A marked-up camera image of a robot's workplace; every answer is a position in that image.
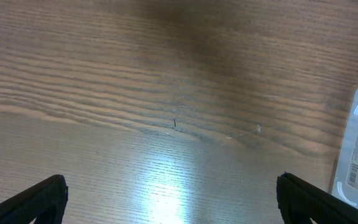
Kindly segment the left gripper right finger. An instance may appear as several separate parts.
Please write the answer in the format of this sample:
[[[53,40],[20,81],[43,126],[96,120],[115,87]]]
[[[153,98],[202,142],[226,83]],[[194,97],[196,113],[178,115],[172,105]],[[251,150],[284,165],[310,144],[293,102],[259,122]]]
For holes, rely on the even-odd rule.
[[[291,173],[277,178],[276,190],[285,224],[358,224],[358,209]]]

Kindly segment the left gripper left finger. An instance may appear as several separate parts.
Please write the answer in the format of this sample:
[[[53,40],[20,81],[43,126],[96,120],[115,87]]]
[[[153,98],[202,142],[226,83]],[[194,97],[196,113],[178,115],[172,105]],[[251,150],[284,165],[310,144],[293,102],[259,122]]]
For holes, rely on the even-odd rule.
[[[53,175],[0,203],[0,223],[61,224],[68,201],[63,175]]]

